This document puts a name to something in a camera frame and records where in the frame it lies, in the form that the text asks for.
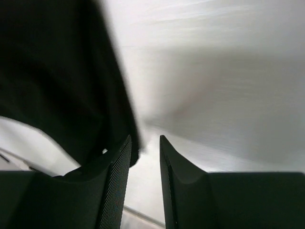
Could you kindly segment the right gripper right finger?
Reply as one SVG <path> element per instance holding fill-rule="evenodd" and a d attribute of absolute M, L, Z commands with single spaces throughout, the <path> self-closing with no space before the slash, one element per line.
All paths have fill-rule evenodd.
<path fill-rule="evenodd" d="M 300 172 L 208 173 L 160 137 L 168 229 L 302 229 L 305 176 Z"/>

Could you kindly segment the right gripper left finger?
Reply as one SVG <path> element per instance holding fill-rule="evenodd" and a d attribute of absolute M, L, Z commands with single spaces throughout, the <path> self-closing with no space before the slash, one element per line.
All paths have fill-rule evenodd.
<path fill-rule="evenodd" d="M 1 171 L 1 228 L 118 229 L 131 152 L 128 137 L 64 176 Z"/>

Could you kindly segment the black skirt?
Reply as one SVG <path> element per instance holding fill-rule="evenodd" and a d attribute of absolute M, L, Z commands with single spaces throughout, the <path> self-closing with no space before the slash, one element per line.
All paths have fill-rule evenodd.
<path fill-rule="evenodd" d="M 136 164 L 136 122 L 96 1 L 1 1 L 0 114 L 42 130 L 79 164 L 130 136 Z"/>

